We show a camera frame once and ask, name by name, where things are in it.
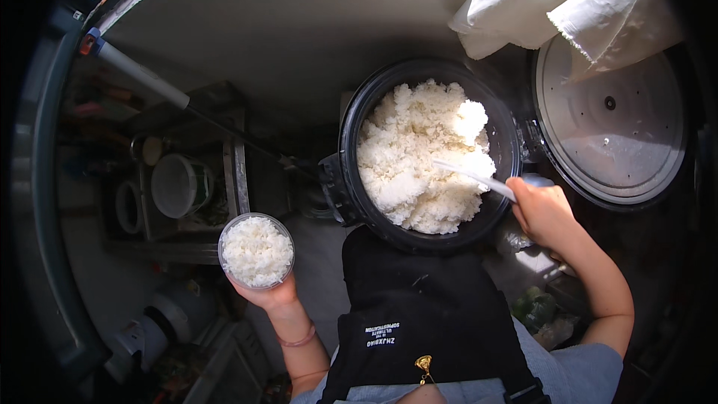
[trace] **open lid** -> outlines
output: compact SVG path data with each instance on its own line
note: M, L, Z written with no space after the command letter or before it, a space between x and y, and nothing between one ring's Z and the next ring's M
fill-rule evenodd
M536 114L549 158L583 196L630 209L659 196L685 155L684 107L663 53L576 84L569 41L543 44Z

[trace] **gold pendant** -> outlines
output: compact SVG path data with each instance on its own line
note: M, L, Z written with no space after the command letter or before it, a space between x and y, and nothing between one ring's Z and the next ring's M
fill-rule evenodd
M429 379L431 379L432 382L434 382L434 383L436 384L436 381L434 381L434 378L433 378L432 375L429 373L429 367L431 366L431 364L432 364L432 357L429 356L429 355L421 356L421 357L419 357L419 358L417 359L416 362L414 362L414 365L417 365L418 368L421 368L423 371L426 372L426 374L422 374L422 375L421 375L421 381L418 383L419 385L424 385L424 384L426 384L426 378L427 378L427 377L428 377Z

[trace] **rice cooker inner pot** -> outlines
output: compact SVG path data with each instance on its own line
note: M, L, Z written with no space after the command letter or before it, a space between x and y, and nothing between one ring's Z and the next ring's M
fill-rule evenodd
M343 216L349 216L349 220L353 218L351 216L355 216L357 220L369 225L374 233L404 251L426 255L447 255L489 235L507 210L509 205L507 198L495 192L482 194L480 211L473 220L463 222L459 230L452 234L427 235L403 229L386 219L371 202L359 176L356 156L360 127L381 99L393 91L395 86L407 83L413 88L430 78L444 85L457 82L464 88L470 100L484 105L489 118L486 125L489 156L496 165L494 177L505 181L510 176L520 175L518 137L507 106L462 64L431 58L402 61L384 67L370 76L349 103L340 133L339 153L334 155L336 159L325 160L327 163L322 162L333 164L329 169L325 165L325 170L338 170L330 173L334 175L334 179L330 181L335 189L337 184L342 189L341 193L334 194L333 201L335 208Z

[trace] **grey shirt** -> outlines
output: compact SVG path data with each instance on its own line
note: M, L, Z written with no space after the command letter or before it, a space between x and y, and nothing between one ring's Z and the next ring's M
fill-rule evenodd
M528 368L543 382L543 392L553 404L610 403L623 370L621 356L613 348L600 343L571 346L547 352L513 319L516 335ZM313 391L303 392L291 404L314 404L322 397L327 377ZM447 403L503 403L503 384L499 379L447 382L438 384ZM346 401L337 403L388 403L418 387L412 385L364 385L349 390Z

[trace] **pink bracelet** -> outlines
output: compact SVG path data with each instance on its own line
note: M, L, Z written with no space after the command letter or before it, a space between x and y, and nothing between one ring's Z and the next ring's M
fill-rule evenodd
M287 348L298 348L299 346L304 346L307 343L314 338L314 334L317 332L317 328L314 327L314 321L312 322L312 327L310 328L310 333L304 337L302 340L299 340L298 342L285 342L279 336L276 336L276 341L279 342L280 345L286 346Z

